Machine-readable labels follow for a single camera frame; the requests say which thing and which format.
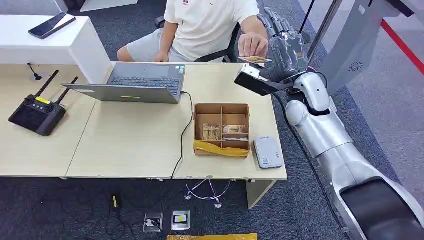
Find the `yellow tape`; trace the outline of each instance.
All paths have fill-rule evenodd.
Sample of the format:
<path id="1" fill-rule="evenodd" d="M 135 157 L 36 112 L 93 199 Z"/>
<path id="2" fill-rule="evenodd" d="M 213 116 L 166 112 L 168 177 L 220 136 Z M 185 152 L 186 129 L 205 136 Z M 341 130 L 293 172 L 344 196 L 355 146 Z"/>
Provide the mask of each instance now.
<path id="1" fill-rule="evenodd" d="M 194 149 L 227 157 L 247 157 L 249 150 L 240 148 L 220 148 L 208 142 L 194 140 Z"/>
<path id="2" fill-rule="evenodd" d="M 113 206 L 114 206 L 115 208 L 117 208 L 117 207 L 118 207 L 118 204 L 117 204 L 117 197 L 116 197 L 116 196 L 113 196 L 112 198 L 113 198 Z"/>
<path id="3" fill-rule="evenodd" d="M 44 99 L 44 98 L 41 98 L 41 97 L 36 97 L 35 98 L 35 100 L 37 100 L 37 101 L 39 101 L 39 102 L 42 102 L 43 104 L 50 104 L 50 101 L 49 100 L 46 100 L 46 99 Z"/>
<path id="4" fill-rule="evenodd" d="M 215 235 L 215 236 L 168 235 L 166 240 L 258 240 L 258 234 L 250 233 L 250 234 L 230 234 L 230 235 Z"/>

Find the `desk surface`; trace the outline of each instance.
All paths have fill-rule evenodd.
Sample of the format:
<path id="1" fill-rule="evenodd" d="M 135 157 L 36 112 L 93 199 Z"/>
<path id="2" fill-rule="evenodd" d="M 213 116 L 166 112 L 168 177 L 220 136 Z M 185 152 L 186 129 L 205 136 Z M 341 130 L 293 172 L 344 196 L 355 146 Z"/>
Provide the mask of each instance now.
<path id="1" fill-rule="evenodd" d="M 69 47 L 74 42 L 87 16 L 76 16 L 76 20 L 46 39 L 39 39 L 28 33 L 29 30 L 53 18 L 36 15 L 0 15 L 0 46 L 10 47 Z"/>
<path id="2" fill-rule="evenodd" d="M 251 139 L 280 139 L 271 97 L 234 84 L 240 67 L 237 63 L 188 64 L 183 90 L 191 94 L 194 104 L 249 104 Z M 179 104 L 97 101 L 66 176 L 168 179 L 180 157 L 180 135 L 190 117 L 187 95 L 181 96 Z M 287 179 L 284 167 L 260 169 L 252 152 L 247 158 L 196 156 L 193 141 L 194 124 L 183 137 L 184 158 L 176 179 Z"/>
<path id="3" fill-rule="evenodd" d="M 41 97 L 57 100 L 65 90 L 61 83 L 71 82 L 75 76 L 79 83 L 87 81 L 78 67 L 35 67 L 37 72 L 52 74 L 60 69 L 56 78 Z M 0 65 L 0 176 L 64 177 L 89 120 L 95 101 L 77 92 L 69 92 L 62 101 L 67 115 L 49 137 L 40 136 L 8 122 L 24 98 L 36 94 L 47 77 L 34 82 L 26 65 Z"/>

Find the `speaker grille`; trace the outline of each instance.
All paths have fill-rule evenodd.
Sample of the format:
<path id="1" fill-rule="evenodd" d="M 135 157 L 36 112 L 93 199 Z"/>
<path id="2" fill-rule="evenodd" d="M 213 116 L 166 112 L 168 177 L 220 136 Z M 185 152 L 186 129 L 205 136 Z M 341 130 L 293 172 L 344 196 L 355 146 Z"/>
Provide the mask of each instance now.
<path id="1" fill-rule="evenodd" d="M 349 72 L 356 72 L 359 71 L 363 66 L 364 64 L 361 61 L 355 61 L 347 67 L 347 70 Z"/>

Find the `floor socket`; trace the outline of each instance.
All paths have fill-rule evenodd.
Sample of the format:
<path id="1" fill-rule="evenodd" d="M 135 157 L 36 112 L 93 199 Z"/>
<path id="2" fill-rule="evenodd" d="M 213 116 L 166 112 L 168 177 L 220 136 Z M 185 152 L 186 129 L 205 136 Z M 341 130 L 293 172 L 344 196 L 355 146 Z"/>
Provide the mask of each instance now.
<path id="1" fill-rule="evenodd" d="M 156 223 L 159 223 L 159 227 L 151 224 L 147 225 L 146 223 L 143 224 L 143 233 L 160 233 L 162 228 L 162 223 L 164 219 L 164 214 L 162 212 L 148 212 L 144 216 L 144 221 L 147 221 L 148 219 L 155 221 Z"/>
<path id="2" fill-rule="evenodd" d="M 190 211 L 172 212 L 172 231 L 190 229 Z"/>

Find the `table leg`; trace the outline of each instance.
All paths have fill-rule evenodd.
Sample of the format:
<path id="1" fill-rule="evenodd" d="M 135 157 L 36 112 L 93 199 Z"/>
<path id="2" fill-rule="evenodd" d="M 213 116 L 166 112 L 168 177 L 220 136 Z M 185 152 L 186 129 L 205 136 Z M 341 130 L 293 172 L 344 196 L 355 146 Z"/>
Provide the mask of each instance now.
<path id="1" fill-rule="evenodd" d="M 247 204 L 249 209 L 252 209 L 276 182 L 277 180 L 246 181 Z"/>

